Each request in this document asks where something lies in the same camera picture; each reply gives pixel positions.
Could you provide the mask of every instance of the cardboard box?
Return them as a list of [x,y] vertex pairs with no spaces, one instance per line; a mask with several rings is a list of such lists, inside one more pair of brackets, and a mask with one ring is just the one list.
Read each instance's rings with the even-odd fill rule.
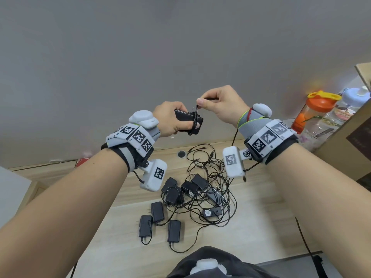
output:
[[[371,63],[356,69],[370,90]],[[371,99],[314,154],[371,191]]]

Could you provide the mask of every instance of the hand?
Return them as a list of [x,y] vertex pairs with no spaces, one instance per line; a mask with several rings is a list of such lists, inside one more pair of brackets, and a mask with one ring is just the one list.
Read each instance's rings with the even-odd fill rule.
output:
[[213,88],[197,99],[199,108],[205,108],[216,114],[223,122],[237,127],[241,116],[250,109],[231,86]]
[[171,136],[180,130],[191,130],[193,121],[179,121],[175,116],[174,110],[178,109],[183,112],[188,112],[187,108],[181,102],[164,102],[157,106],[153,112],[153,116],[157,118],[161,137]]

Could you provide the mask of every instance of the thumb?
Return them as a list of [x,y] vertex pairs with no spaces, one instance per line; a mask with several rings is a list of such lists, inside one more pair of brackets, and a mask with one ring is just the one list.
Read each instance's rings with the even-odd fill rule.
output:
[[[178,121],[175,126],[176,131],[181,130],[191,130],[193,126],[193,121]],[[200,127],[200,123],[197,123],[196,129]]]
[[215,102],[211,102],[211,101],[209,101],[207,99],[204,99],[204,98],[198,98],[196,103],[197,103],[198,106],[201,106],[202,108],[205,108],[206,110],[215,112],[215,107],[216,107]]

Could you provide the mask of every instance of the wooden table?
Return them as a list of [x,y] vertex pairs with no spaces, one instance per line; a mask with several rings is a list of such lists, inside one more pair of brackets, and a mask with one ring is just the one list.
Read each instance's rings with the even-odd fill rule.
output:
[[[231,142],[214,143],[216,157],[222,159],[223,148],[230,144]],[[240,149],[244,148],[242,140],[236,141],[235,145]],[[152,154],[151,159],[160,158],[167,162],[165,179],[173,177],[181,185],[188,175],[190,161],[178,158],[177,152],[188,149],[190,147],[158,150]],[[244,162],[245,168],[255,163],[250,160]],[[62,176],[62,172],[70,170],[66,163],[59,164],[56,168],[56,178],[38,173],[37,168],[16,172],[31,179],[37,176],[54,181]],[[41,167],[39,170],[44,172],[47,169]],[[247,172],[246,178],[247,182],[242,177],[235,178],[230,186],[238,205],[237,212],[228,225],[201,229],[195,246],[184,254],[177,254],[170,250],[167,243],[167,225],[153,226],[153,238],[149,245],[145,246],[140,242],[139,219],[141,215],[151,214],[151,203],[161,201],[161,192],[140,189],[139,181],[130,173],[95,237],[80,258],[75,277],[165,277],[182,258],[207,245],[223,249],[242,261],[253,264],[307,253],[294,215],[265,166],[257,165]],[[193,244],[200,225],[194,223],[188,213],[175,215],[173,219],[182,222],[180,242],[173,244],[173,248],[183,251]],[[319,247],[313,238],[305,230],[303,232],[309,248],[318,251]]]

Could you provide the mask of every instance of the plastic bottle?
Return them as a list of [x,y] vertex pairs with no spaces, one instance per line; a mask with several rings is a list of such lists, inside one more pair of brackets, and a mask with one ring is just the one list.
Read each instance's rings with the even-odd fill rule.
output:
[[309,151],[320,147],[336,130],[352,117],[370,98],[370,92],[362,88],[346,88],[336,107],[321,120],[307,121],[299,136],[299,143]]
[[291,128],[300,134],[304,130],[307,120],[316,116],[322,118],[325,113],[330,112],[335,107],[338,100],[341,100],[341,96],[338,94],[325,93],[323,91],[310,93]]

